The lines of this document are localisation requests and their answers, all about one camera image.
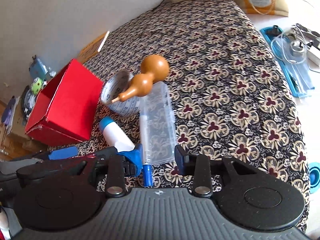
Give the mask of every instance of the black circular disc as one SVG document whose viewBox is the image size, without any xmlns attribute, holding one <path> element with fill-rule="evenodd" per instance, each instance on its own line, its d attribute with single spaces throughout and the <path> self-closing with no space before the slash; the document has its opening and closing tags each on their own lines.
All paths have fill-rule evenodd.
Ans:
<svg viewBox="0 0 320 240">
<path fill-rule="evenodd" d="M 279 231 L 294 226 L 304 209 L 302 194 L 270 175 L 233 178 L 215 197 L 223 215 L 257 231 Z"/>
<path fill-rule="evenodd" d="M 25 187 L 15 198 L 14 212 L 28 228 L 65 230 L 86 222 L 100 204 L 94 187 L 63 178 Z"/>
</svg>

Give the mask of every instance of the crosshair logo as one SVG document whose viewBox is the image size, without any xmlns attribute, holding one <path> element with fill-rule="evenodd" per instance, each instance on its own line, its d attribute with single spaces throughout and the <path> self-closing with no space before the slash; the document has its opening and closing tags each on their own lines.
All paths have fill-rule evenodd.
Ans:
<svg viewBox="0 0 320 240">
<path fill-rule="evenodd" d="M 155 193 L 156 193 L 158 196 L 160 196 L 160 195 L 163 194 L 164 192 L 159 189 L 159 190 L 155 191 Z"/>
</svg>

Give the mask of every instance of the bag handle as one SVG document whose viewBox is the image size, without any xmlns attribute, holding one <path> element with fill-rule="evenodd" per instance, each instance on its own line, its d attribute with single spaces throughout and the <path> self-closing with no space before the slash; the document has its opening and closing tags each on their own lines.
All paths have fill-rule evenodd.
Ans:
<svg viewBox="0 0 320 240">
<path fill-rule="evenodd" d="M 270 13 L 270 12 L 273 10 L 274 6 L 275 6 L 275 0 L 272 0 L 270 9 L 269 9 L 268 11 L 266 11 L 265 13 L 262 13 L 262 12 L 260 12 L 260 11 L 257 10 L 257 8 L 253 5 L 253 3 L 252 3 L 251 0 L 248 0 L 248 1 L 249 1 L 249 3 L 251 4 L 252 8 L 253 8 L 258 14 L 262 14 L 262 15 L 265 15 L 265 14 Z"/>
</svg>

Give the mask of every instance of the patterned tablecloth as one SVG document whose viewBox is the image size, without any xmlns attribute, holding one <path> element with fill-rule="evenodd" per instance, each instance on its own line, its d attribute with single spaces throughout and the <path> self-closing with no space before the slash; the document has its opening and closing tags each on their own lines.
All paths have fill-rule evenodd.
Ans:
<svg viewBox="0 0 320 240">
<path fill-rule="evenodd" d="M 294 185 L 306 207 L 309 170 L 295 103 L 279 65 L 260 33 L 233 0 L 187 0 L 164 4 L 112 32 L 102 51 L 85 65 L 103 81 L 122 69 L 139 72 L 143 58 L 164 56 L 178 143 L 218 160 L 231 154 Z M 107 147 L 99 121 L 110 115 L 134 142 L 139 116 L 121 118 L 99 103 L 92 137 L 77 144 L 84 155 Z M 154 167 L 155 187 L 191 187 L 175 163 Z M 221 184 L 216 176 L 214 190 Z M 142 179 L 127 178 L 127 187 Z M 104 182 L 99 183 L 101 190 Z"/>
</svg>

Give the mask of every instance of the green plush toy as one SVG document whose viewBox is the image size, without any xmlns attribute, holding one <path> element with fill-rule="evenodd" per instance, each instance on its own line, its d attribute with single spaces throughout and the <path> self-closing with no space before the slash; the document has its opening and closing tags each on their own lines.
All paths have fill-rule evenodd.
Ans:
<svg viewBox="0 0 320 240">
<path fill-rule="evenodd" d="M 31 91 L 34 95 L 38 95 L 40 90 L 43 88 L 43 81 L 40 78 L 35 78 L 31 85 Z"/>
</svg>

